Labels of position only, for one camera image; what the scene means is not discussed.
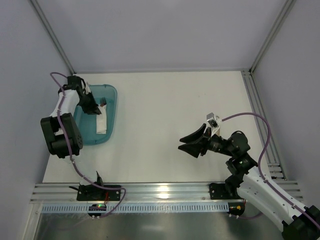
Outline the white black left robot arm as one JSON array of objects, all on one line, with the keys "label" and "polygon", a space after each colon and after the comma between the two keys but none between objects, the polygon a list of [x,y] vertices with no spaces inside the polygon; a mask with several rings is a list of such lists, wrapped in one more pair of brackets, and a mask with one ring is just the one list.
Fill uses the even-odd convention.
[{"label": "white black left robot arm", "polygon": [[40,120],[45,143],[51,155],[65,159],[73,167],[81,181],[86,181],[95,188],[103,189],[102,179],[98,172],[89,178],[83,174],[75,159],[80,155],[84,141],[74,119],[74,112],[79,106],[87,115],[99,116],[99,109],[89,84],[77,75],[66,76],[59,72],[51,72],[51,78],[59,87],[58,103],[48,117]]}]

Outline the black fork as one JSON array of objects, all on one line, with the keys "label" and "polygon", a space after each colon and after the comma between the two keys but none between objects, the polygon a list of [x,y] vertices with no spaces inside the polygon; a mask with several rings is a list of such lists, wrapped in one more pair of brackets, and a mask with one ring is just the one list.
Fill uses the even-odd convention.
[{"label": "black fork", "polygon": [[103,97],[100,99],[100,106],[103,107],[107,104],[107,100]]}]

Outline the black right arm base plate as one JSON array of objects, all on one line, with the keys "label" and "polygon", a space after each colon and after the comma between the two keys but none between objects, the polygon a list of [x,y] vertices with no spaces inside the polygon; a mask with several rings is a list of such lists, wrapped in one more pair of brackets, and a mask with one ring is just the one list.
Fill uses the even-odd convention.
[{"label": "black right arm base plate", "polygon": [[208,186],[211,200],[239,200],[236,188],[226,183],[211,183]]}]

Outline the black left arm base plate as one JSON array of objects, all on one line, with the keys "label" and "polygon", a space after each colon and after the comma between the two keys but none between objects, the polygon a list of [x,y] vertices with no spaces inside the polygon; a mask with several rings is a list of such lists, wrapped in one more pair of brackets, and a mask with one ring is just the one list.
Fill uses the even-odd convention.
[{"label": "black left arm base plate", "polygon": [[121,197],[120,185],[104,185],[105,188],[111,190],[101,189],[93,185],[80,185],[76,200],[80,202],[87,201],[119,201]]}]

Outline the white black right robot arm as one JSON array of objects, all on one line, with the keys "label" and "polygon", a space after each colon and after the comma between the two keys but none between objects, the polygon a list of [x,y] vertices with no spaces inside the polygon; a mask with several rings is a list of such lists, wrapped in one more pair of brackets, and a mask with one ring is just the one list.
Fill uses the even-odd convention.
[{"label": "white black right robot arm", "polygon": [[259,169],[258,162],[248,153],[251,147],[242,131],[224,139],[203,124],[179,141],[182,145],[178,149],[195,158],[207,151],[229,156],[226,165],[231,175],[224,181],[224,193],[229,198],[249,201],[278,227],[283,239],[320,238],[320,210],[296,200]]}]

